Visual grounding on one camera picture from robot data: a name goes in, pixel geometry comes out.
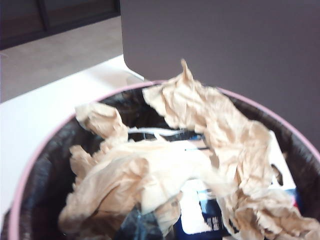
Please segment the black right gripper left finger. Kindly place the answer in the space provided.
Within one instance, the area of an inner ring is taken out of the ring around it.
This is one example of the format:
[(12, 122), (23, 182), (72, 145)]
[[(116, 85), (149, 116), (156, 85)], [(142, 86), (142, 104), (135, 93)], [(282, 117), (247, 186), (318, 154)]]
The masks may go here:
[(114, 240), (136, 240), (140, 227), (141, 213), (133, 208), (120, 225), (119, 230), (113, 237)]

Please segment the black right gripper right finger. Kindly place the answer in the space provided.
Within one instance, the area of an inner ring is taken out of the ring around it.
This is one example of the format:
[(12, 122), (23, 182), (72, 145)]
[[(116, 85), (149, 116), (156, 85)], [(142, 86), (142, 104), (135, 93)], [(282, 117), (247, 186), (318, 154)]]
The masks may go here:
[(163, 240), (164, 236), (160, 230), (158, 221), (153, 212), (141, 215), (139, 222), (140, 240)]

